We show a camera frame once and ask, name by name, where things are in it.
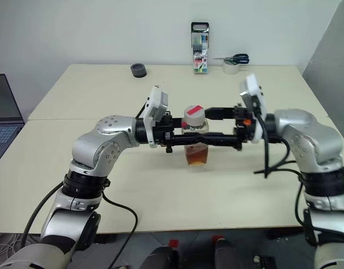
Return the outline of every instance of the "robotic arm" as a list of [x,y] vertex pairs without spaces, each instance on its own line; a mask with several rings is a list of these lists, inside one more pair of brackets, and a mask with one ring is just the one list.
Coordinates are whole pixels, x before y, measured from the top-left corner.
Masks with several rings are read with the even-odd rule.
[[316,269],[344,268],[344,169],[342,140],[332,128],[321,125],[308,112],[297,109],[267,114],[261,88],[254,75],[241,84],[246,105],[210,108],[209,119],[235,119],[233,134],[186,133],[175,135],[181,119],[167,111],[168,96],[155,86],[144,106],[143,118],[112,115],[77,139],[70,170],[57,191],[41,233],[41,243],[29,245],[0,265],[0,268],[66,268],[75,251],[89,247],[97,232],[100,214],[95,210],[121,152],[148,143],[172,146],[206,143],[242,149],[242,143],[258,142],[264,123],[269,142],[285,139],[302,173],[308,208],[304,227],[308,242],[317,246]]

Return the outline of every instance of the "table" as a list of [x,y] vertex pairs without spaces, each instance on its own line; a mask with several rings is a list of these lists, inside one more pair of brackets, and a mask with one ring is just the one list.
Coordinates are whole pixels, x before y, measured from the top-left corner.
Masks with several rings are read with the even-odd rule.
[[147,76],[134,78],[129,65],[72,64],[32,112],[29,119],[99,119],[106,115],[135,116],[154,85],[168,93],[174,117],[191,104],[206,108],[241,103],[239,83],[255,73],[270,112],[307,109],[327,115],[295,66],[244,66],[227,75],[220,66],[194,75],[191,66],[146,66]]
[[[319,121],[334,127],[327,117]],[[210,128],[227,133],[230,123],[211,122]],[[90,119],[27,122],[0,161],[0,232],[23,232],[35,206],[68,171],[72,143],[94,125]],[[197,167],[186,165],[183,147],[173,149],[172,154],[148,145],[127,149],[108,177],[112,184],[106,195],[135,209],[137,231],[297,225],[296,177],[280,172],[265,180],[252,174],[263,167],[263,143],[245,144],[241,152],[211,146],[208,163]],[[271,145],[270,151],[272,164],[285,148]],[[31,233],[40,233],[51,203]],[[97,211],[102,215],[99,233],[131,230],[133,216],[126,210],[102,201]]]
[[[206,76],[193,75],[190,66],[146,68],[146,77],[134,78],[126,65],[69,66],[0,160],[0,232],[22,233],[35,206],[63,180],[74,140],[105,115],[135,115],[155,84],[169,94],[172,115],[181,117],[190,104],[208,108],[241,102],[238,84],[255,72],[270,112],[301,108],[335,128],[293,66],[248,66],[234,76],[220,67],[210,67]],[[232,120],[209,123],[211,131],[226,134],[234,126]],[[273,164],[285,148],[271,145],[270,151]],[[198,167],[186,165],[183,147],[166,154],[160,147],[141,145],[122,153],[106,195],[136,210],[137,231],[298,225],[293,215],[297,179],[282,172],[267,180],[253,175],[262,167],[262,142],[245,144],[242,152],[211,146],[208,163]],[[40,233],[51,204],[41,210],[31,233]],[[102,215],[99,233],[131,230],[129,212],[105,202],[97,211]]]

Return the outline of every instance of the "scissors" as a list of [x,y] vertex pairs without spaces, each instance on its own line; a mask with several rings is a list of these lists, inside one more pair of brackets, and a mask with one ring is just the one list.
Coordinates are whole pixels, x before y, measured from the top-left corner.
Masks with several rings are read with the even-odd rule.
[[235,54],[232,57],[214,58],[215,60],[224,60],[231,64],[247,64],[249,63],[249,55],[246,53]]

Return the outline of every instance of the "laptop keyboard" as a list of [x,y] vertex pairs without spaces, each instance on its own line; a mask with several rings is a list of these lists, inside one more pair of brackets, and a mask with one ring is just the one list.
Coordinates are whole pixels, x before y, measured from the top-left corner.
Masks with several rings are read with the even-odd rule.
[[16,129],[17,126],[0,127],[0,143],[7,143]]

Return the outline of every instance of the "tape roll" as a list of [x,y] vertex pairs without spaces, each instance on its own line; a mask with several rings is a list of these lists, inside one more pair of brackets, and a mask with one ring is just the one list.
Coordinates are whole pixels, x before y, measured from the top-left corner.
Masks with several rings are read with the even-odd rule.
[[135,77],[145,77],[147,75],[147,70],[145,69],[144,64],[135,63],[131,65],[131,71]]
[[223,61],[223,72],[228,75],[234,75],[239,72],[239,64],[231,64],[228,61]]

